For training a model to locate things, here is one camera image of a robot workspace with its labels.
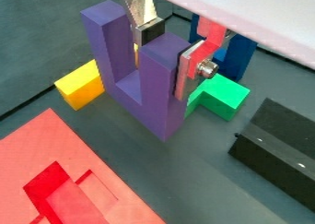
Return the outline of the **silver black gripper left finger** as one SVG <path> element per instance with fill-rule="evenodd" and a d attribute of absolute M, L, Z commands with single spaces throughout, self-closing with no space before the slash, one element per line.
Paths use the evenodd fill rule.
<path fill-rule="evenodd" d="M 122 0 L 133 30 L 133 43 L 142 46 L 165 33 L 152 0 Z"/>

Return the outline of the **silver red gripper right finger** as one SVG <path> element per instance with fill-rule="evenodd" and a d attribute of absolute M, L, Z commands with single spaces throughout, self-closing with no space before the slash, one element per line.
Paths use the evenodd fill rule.
<path fill-rule="evenodd" d="M 205 40 L 193 43 L 178 55 L 178 71 L 174 85 L 174 97 L 177 100 L 188 98 L 197 87 L 198 78 L 213 77 L 218 68 L 212 61 L 212 55 L 224 42 L 226 28 L 212 20 L 200 17 L 196 33 Z"/>

